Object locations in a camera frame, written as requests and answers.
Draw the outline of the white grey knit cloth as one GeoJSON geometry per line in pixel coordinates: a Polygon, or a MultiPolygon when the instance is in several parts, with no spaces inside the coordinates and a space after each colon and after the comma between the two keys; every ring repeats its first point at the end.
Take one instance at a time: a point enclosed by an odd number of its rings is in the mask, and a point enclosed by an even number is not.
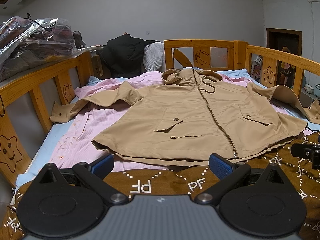
{"type": "Polygon", "coordinates": [[[145,46],[143,66],[147,72],[163,72],[165,70],[163,42],[154,42],[145,46]]]}

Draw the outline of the plastic bag of clothes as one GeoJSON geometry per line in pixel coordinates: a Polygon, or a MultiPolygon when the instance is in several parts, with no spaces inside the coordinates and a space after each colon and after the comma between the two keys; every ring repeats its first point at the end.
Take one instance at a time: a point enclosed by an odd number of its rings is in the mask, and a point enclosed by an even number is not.
{"type": "Polygon", "coordinates": [[[1,81],[85,46],[81,33],[63,18],[14,16],[1,23],[1,81]]]}

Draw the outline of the tan hooded zip jacket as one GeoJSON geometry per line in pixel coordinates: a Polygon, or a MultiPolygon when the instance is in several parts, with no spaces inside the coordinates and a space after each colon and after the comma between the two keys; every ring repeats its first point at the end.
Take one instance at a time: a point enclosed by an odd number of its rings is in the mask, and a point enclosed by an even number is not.
{"type": "Polygon", "coordinates": [[[162,84],[136,89],[123,82],[76,103],[54,105],[53,122],[68,122],[88,103],[128,111],[92,139],[99,150],[155,164],[206,165],[216,153],[232,162],[248,160],[291,141],[319,123],[319,102],[304,108],[285,85],[261,88],[223,81],[211,70],[169,69],[162,84]]]}

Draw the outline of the light blue bed sheet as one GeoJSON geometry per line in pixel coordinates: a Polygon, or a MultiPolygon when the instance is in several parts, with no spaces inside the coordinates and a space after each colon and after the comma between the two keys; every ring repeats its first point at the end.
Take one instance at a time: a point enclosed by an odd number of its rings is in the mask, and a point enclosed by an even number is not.
{"type": "MultiPolygon", "coordinates": [[[[255,83],[246,69],[225,70],[218,72],[223,81],[234,85],[246,87],[248,83],[255,83]]],[[[84,86],[85,93],[97,92],[98,90],[111,90],[118,88],[124,81],[129,82],[135,88],[142,88],[150,85],[161,85],[162,74],[158,71],[146,72],[137,77],[126,79],[119,77],[116,79],[99,80],[90,76],[88,84],[84,86]]],[[[304,115],[295,109],[285,106],[283,103],[272,103],[273,108],[278,113],[284,113],[307,121],[304,115]]],[[[103,129],[108,128],[119,120],[128,110],[127,106],[119,106],[115,109],[91,109],[89,113],[80,113],[80,117],[63,124],[55,124],[47,135],[42,146],[36,153],[25,174],[18,175],[16,180],[17,188],[33,180],[41,168],[50,160],[56,163],[57,167],[69,168],[76,161],[92,161],[103,155],[104,151],[99,151],[91,143],[91,139],[103,129]]],[[[132,161],[116,160],[114,158],[114,168],[112,172],[125,172],[127,170],[167,170],[166,166],[148,165],[132,161]]]]}

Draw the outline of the pink shirt on bed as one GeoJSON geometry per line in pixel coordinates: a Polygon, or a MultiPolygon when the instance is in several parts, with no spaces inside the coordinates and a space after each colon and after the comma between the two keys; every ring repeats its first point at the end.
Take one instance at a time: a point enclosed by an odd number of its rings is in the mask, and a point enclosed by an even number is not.
{"type": "Polygon", "coordinates": [[[74,104],[55,106],[56,122],[72,120],[52,161],[69,167],[105,152],[159,166],[204,166],[217,153],[248,159],[290,136],[268,98],[223,81],[210,70],[171,69],[162,84],[83,89],[74,104]]]}

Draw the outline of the black coat on rail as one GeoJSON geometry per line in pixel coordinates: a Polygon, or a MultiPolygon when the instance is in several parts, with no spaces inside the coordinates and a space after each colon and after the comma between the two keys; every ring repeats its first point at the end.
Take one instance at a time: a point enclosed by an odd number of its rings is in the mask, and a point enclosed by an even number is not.
{"type": "Polygon", "coordinates": [[[144,49],[157,41],[143,40],[130,34],[108,40],[107,44],[98,50],[100,61],[112,78],[132,78],[142,73],[144,49]]]}

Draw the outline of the brown PF patterned blanket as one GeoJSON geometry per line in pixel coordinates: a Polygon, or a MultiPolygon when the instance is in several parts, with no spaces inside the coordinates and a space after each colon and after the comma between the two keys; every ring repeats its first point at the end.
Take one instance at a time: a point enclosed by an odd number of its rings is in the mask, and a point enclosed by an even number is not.
{"type": "MultiPolygon", "coordinates": [[[[319,145],[319,133],[298,137],[259,157],[248,160],[252,167],[265,168],[268,164],[278,164],[297,190],[306,205],[306,219],[300,229],[302,239],[319,239],[319,170],[312,169],[308,159],[291,155],[292,146],[297,144],[319,145]]],[[[104,182],[132,198],[137,194],[176,195],[188,194],[191,198],[213,186],[219,180],[207,166],[171,168],[169,170],[126,170],[111,172],[104,182]]],[[[22,239],[24,232],[17,219],[16,208],[30,183],[23,184],[15,194],[13,204],[6,208],[1,221],[1,239],[22,239]]]]}

